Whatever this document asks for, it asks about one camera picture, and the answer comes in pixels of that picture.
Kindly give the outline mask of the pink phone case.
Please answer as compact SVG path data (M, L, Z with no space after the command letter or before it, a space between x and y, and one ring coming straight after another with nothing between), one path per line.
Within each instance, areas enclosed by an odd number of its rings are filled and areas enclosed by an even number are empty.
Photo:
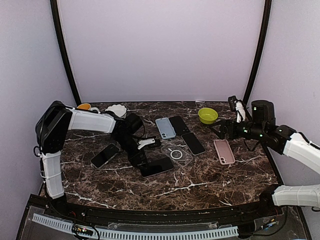
M213 141L217 156L221 165L232 165L235 163L235 157L229 142L226 139L216 139Z

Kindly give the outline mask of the black phone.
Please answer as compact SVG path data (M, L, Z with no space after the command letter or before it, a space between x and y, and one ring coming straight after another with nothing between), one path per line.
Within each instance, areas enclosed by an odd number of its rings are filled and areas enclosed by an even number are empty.
M178 136L182 136L190 132L181 116L172 116L169 118L169 121Z

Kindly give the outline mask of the light blue phone case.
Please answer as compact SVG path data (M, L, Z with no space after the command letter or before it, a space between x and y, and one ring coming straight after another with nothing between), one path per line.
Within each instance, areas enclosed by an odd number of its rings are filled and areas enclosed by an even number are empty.
M156 119L155 124L163 140L173 139L176 137L176 132L167 117Z

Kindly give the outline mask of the clear magsafe phone case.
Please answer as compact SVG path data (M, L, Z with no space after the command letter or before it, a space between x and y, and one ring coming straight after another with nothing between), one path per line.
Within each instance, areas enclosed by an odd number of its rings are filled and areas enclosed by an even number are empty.
M191 154L175 144L166 143L160 150L180 167L186 167L193 161L193 156Z

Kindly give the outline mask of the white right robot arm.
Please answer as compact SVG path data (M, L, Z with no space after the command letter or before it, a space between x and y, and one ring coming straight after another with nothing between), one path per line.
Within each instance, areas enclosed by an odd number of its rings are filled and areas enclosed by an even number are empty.
M219 129L212 128L212 131L220 139L256 140L278 154L295 159L319 173L320 147L302 132L287 125L277 125L272 102L252 101L252 113L249 113L244 102L235 96L229 97L228 103L230 110L236 113L236 118L214 123ZM318 184L302 186L272 184L260 194L259 202L255 205L255 213L260 217L266 217L275 206L319 208L320 186Z

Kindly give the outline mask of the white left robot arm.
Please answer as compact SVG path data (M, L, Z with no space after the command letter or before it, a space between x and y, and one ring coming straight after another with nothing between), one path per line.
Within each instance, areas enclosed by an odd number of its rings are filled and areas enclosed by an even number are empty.
M83 130L111 134L127 153L130 164L140 170L146 170L149 167L146 154L138 147L134 136L141 125L140 117L134 113L121 118L112 111L97 113L82 110L66 106L58 100L49 106L37 122L35 132L46 191L51 199L55 199L50 208L58 217L67 218L71 213L70 206L59 199L65 194L61 154L68 131Z

